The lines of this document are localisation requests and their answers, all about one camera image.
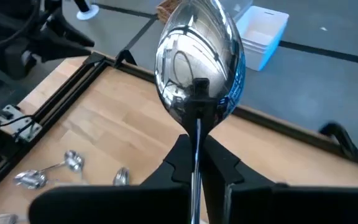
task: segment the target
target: white box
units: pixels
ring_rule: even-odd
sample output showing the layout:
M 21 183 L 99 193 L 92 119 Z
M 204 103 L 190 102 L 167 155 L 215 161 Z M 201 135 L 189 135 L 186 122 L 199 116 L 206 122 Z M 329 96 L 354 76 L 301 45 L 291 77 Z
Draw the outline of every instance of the white box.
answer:
M 289 15 L 251 6 L 236 22 L 246 55 L 246 66 L 260 71 L 277 48 Z

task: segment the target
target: silver spoon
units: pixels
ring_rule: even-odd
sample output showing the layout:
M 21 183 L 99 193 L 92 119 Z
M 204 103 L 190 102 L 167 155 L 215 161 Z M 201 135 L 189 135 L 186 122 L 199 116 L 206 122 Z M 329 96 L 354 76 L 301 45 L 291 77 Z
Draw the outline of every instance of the silver spoon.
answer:
M 42 170 L 27 170 L 21 172 L 20 174 L 17 174 L 14 177 L 14 183 L 16 185 L 23 185 L 28 189 L 39 189 L 44 187 L 47 183 L 55 183 L 59 185 L 76 185 L 76 183 L 59 182 L 57 180 L 47 179 L 47 176 L 45 174 L 46 170 L 54 169 L 62 165 L 66 165 L 71 171 L 80 172 L 81 181 L 83 182 L 83 184 L 88 184 L 83 179 L 83 174 L 82 174 L 84 163 L 85 160 L 79 153 L 73 150 L 69 150 L 65 153 L 63 162 L 47 167 Z
M 129 184 L 129 170 L 125 167 L 122 167 L 118 170 L 114 180 L 112 180 L 114 186 L 123 186 Z
M 13 181 L 16 185 L 23 185 L 27 189 L 37 190 L 45 187 L 46 184 L 57 185 L 78 185 L 81 183 L 60 182 L 58 180 L 48 180 L 46 174 L 39 170 L 27 170 L 17 174 Z
M 192 223 L 200 222 L 199 157 L 204 140 L 238 104 L 245 65 L 236 24 L 221 3 L 182 1 L 162 32 L 154 74 L 162 104 L 193 146 Z
M 80 170 L 82 170 L 83 166 L 84 166 L 84 158 L 76 151 L 74 150 L 69 150 L 67 152 L 65 152 L 64 155 L 64 160 L 58 164 L 55 164 L 53 166 L 44 168 L 42 170 L 40 170 L 41 172 L 50 170 L 50 169 L 55 169 L 61 166 L 66 165 L 71 171 L 73 172 L 78 172 Z

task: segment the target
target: floor tile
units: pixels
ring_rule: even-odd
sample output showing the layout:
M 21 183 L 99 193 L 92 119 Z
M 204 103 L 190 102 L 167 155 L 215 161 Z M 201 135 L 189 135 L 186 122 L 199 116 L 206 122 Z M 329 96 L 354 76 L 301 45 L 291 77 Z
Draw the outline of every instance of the floor tile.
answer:
M 254 5 L 290 15 L 283 40 L 358 55 L 358 1 L 254 0 Z
M 95 42 L 94 49 L 115 56 L 147 23 L 148 18 L 100 9 L 99 14 L 88 21 L 76 18 L 75 3 L 64 2 L 63 14 L 76 29 Z
M 149 14 L 156 14 L 155 8 L 162 2 L 162 0 L 96 0 L 96 3 L 104 4 L 107 6 L 120 7 L 123 9 L 130 9 L 133 11 L 146 12 Z
M 358 63 L 279 47 L 247 69 L 241 104 L 315 131 L 337 121 L 358 146 Z
M 164 25 L 155 21 L 138 42 L 131 48 L 136 63 L 148 70 L 154 70 L 155 53 Z

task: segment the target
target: wooden surface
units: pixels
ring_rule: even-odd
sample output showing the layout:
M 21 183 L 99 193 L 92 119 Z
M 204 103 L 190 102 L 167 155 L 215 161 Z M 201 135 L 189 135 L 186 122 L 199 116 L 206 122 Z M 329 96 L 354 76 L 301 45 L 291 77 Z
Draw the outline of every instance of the wooden surface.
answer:
M 82 60 L 65 60 L 19 106 L 32 114 Z M 26 190 L 15 186 L 12 178 L 27 169 L 61 162 L 69 149 L 85 157 L 84 177 L 91 184 L 110 185 L 122 166 L 129 168 L 131 184 L 139 184 L 158 167 L 181 133 L 183 128 L 164 110 L 153 84 L 109 67 L 0 183 L 0 213 L 25 214 L 31 200 L 51 186 Z M 357 164 L 238 117 L 228 117 L 211 135 L 271 180 L 358 186 Z M 80 179 L 65 168 L 48 176 Z M 204 207 L 202 217 L 206 219 Z

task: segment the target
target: spoon bowl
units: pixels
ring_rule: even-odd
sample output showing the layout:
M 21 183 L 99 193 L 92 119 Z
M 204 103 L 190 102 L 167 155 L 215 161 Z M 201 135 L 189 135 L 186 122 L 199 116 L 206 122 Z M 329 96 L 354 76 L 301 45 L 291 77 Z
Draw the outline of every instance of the spoon bowl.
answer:
M 114 177 L 112 184 L 114 186 L 125 186 L 129 184 L 129 170 L 125 167 L 122 167 L 118 170 L 116 176 Z
M 81 172 L 85 164 L 84 157 L 74 150 L 65 152 L 64 161 L 65 165 L 73 172 Z
M 44 187 L 47 182 L 45 173 L 38 170 L 27 170 L 17 174 L 14 179 L 16 185 L 23 185 L 27 189 L 35 190 Z
M 240 35 L 221 3 L 183 1 L 162 32 L 155 60 L 157 92 L 170 115 L 193 132 L 197 113 L 189 101 L 213 100 L 213 119 L 201 122 L 202 133 L 210 132 L 236 107 L 245 69 Z

